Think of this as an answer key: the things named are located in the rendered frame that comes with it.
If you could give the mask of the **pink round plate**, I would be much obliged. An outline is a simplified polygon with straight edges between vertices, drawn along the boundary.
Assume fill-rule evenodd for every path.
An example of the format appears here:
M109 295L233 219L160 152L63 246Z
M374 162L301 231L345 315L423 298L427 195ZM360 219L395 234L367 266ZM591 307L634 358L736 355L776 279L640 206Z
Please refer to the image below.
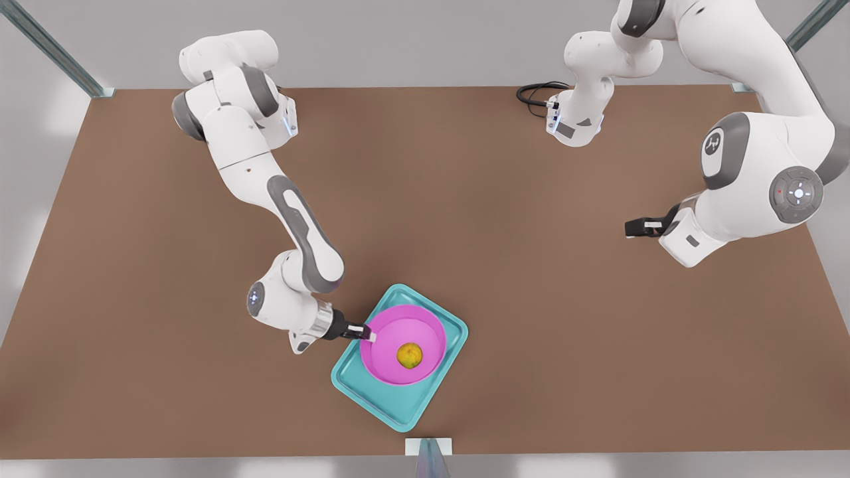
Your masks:
M444 325L428 309L417 305L396 305L381 311L368 326L373 340L361 345L367 371L382 383L394 386L417 384L436 371L447 351ZM404 366L400 351L419 350L416 366Z

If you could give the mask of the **teal rectangular tray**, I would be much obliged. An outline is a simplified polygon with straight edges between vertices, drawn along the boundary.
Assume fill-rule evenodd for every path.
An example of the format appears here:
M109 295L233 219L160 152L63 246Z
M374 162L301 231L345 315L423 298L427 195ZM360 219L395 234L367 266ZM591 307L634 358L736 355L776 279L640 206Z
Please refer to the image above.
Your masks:
M394 386L383 383L374 378L363 364L361 345L367 340L353 340L332 368L331 381L340 392L396 432L409 432L422 417L460 350L464 347L468 338L468 328L464 321L437 303L400 283L392 285L386 291L366 324L368 325L369 321L381 311L396 305L424 307L434 313L444 325L447 351L436 371L417 384Z

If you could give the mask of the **silver frame post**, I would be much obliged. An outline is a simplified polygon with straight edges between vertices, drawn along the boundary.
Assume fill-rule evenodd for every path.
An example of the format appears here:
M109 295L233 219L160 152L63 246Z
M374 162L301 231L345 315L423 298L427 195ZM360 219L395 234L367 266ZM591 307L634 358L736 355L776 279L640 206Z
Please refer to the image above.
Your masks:
M850 94L850 0L756 0L820 92Z
M406 438L406 456L416 456L415 478L450 478L446 456L453 454L450 438Z
M0 0L0 13L91 99L114 97L115 88L101 85L17 0Z

